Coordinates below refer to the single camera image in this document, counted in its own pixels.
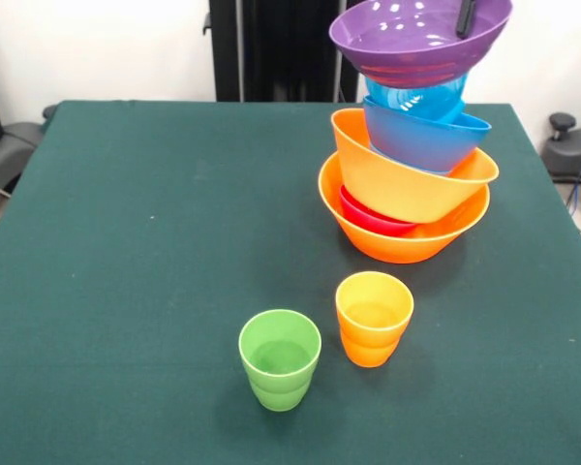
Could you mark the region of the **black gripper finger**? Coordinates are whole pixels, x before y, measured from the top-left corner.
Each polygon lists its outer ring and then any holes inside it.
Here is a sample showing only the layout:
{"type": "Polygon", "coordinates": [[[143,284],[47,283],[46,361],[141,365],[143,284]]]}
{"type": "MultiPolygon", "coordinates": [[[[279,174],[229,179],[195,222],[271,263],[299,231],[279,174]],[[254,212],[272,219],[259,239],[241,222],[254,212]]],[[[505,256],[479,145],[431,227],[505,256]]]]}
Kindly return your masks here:
{"type": "Polygon", "coordinates": [[[457,16],[455,34],[458,39],[467,39],[474,24],[475,0],[462,0],[457,16]]]}

